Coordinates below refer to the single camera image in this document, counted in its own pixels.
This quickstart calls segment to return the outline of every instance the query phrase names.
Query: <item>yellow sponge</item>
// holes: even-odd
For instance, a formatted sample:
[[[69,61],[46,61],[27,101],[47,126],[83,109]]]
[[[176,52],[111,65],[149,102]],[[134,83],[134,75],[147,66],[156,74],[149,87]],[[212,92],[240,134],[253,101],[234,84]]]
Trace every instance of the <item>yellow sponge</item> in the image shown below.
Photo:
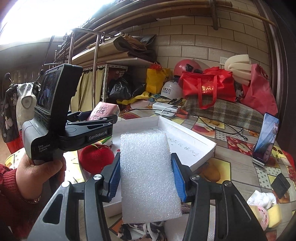
[[[260,215],[259,209],[257,206],[249,205],[253,213],[255,214],[255,217],[257,218],[258,222],[262,221],[262,216]]]
[[[283,219],[281,215],[281,208],[278,204],[268,209],[268,215],[269,215],[269,224],[268,224],[269,228],[274,228],[278,226]]]

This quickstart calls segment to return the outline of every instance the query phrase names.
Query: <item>white electronic device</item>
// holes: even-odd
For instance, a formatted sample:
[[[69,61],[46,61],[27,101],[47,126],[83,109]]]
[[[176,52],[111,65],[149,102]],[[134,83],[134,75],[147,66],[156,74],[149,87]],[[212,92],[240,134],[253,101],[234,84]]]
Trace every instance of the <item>white electronic device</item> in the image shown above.
[[[161,103],[161,102],[156,102],[152,105],[153,110],[166,110],[166,111],[171,111],[174,113],[177,113],[178,110],[180,109],[181,106],[176,106],[176,105],[171,105],[171,104],[166,104],[166,103]]]
[[[174,113],[167,112],[165,110],[157,110],[157,111],[155,111],[155,114],[156,115],[160,115],[161,114],[162,117],[165,117],[167,119],[173,119],[175,117],[175,114]]]

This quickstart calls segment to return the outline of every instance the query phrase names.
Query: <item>white helmet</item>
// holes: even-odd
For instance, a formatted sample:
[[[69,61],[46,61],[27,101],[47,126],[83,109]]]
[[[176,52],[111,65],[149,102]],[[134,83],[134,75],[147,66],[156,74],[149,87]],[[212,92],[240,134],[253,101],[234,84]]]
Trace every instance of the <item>white helmet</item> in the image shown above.
[[[183,97],[182,88],[177,82],[173,81],[168,81],[164,84],[160,95],[171,100]]]

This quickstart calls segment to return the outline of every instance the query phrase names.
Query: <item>red tote bag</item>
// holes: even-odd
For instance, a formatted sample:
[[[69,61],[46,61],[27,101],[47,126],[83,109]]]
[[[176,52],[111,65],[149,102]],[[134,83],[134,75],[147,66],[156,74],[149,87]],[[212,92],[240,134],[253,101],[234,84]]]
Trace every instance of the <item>red tote bag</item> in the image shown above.
[[[240,102],[252,109],[271,115],[278,113],[276,100],[271,91],[269,81],[264,77],[265,71],[258,64],[252,64],[250,87],[244,87],[245,97]]]
[[[198,95],[198,103],[201,109],[213,106],[217,98],[231,102],[236,100],[232,72],[219,67],[206,69],[203,74],[183,72],[178,83],[183,89],[185,97]],[[203,106],[202,95],[213,96],[213,101]]]

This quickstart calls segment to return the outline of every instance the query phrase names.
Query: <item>person's thumb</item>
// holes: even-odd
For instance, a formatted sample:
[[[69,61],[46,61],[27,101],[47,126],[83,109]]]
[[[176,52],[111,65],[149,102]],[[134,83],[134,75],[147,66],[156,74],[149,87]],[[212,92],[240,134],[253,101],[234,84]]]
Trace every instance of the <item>person's thumb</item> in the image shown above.
[[[39,176],[42,183],[46,182],[49,178],[55,175],[63,166],[59,160],[49,161],[39,166],[34,166],[35,173]]]

